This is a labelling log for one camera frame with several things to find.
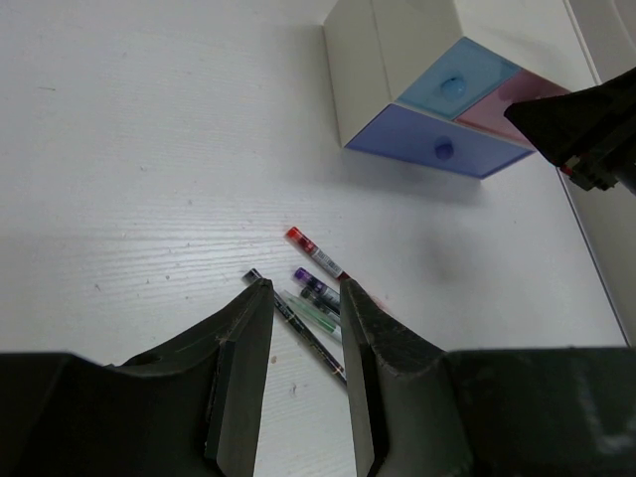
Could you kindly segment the light blue small drawer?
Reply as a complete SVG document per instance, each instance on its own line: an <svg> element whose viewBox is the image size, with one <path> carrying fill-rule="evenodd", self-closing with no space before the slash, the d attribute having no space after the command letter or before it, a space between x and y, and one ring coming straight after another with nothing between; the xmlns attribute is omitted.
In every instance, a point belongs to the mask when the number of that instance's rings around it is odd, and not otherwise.
<svg viewBox="0 0 636 477"><path fill-rule="evenodd" d="M397 103L453 120L521 68L461 38L415 80Z"/></svg>

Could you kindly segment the pink drawer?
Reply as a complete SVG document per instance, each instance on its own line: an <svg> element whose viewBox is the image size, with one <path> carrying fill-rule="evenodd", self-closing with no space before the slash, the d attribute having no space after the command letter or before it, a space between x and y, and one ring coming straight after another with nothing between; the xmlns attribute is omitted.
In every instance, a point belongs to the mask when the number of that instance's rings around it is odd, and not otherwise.
<svg viewBox="0 0 636 477"><path fill-rule="evenodd" d="M458 115L454 121L533 149L532 143L504 116L505 110L513 103L567 93L568 89L554 82L527 70L520 70Z"/></svg>

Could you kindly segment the purple drawer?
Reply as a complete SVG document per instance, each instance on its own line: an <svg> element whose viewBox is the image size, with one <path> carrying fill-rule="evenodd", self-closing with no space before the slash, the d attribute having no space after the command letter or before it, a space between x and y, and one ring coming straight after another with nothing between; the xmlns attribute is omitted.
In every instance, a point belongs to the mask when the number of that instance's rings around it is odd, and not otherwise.
<svg viewBox="0 0 636 477"><path fill-rule="evenodd" d="M525 147L396 104L388 105L347 147L476 179L533 154Z"/></svg>

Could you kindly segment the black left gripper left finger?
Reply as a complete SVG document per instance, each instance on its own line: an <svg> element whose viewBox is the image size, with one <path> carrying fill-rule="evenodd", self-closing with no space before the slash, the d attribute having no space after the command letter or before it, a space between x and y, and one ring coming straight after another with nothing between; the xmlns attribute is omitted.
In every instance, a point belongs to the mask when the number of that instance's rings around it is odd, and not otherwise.
<svg viewBox="0 0 636 477"><path fill-rule="evenodd" d="M272 284L260 279L119 366L3 354L2 474L251 475L272 324Z"/></svg>

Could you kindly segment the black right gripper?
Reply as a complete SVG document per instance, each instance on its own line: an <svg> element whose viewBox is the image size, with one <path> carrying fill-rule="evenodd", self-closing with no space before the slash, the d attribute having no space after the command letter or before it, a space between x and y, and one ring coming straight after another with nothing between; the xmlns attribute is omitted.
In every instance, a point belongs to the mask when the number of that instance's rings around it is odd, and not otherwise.
<svg viewBox="0 0 636 477"><path fill-rule="evenodd" d="M514 103L504 116L580 189L621 184L635 193L634 143L591 152L614 133L635 133L633 69L588 89Z"/></svg>

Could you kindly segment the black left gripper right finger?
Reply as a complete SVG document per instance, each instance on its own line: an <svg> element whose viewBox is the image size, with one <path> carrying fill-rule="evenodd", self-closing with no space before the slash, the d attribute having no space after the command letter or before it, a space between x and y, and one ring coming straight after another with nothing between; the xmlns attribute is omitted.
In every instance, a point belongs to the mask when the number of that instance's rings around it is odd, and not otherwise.
<svg viewBox="0 0 636 477"><path fill-rule="evenodd" d="M361 476L631 476L635 352L446 352L340 286Z"/></svg>

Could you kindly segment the black gel pen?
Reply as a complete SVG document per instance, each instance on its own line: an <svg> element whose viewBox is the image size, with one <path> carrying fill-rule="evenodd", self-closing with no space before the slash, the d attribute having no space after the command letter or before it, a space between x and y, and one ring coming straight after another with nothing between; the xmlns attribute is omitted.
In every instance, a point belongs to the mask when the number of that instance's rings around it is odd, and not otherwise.
<svg viewBox="0 0 636 477"><path fill-rule="evenodd" d="M312 353L328 368L334 378L344 387L347 386L344 367L309 330L300 317L292 310L283 298L273 290L274 307L284 322L301 338Z"/></svg>

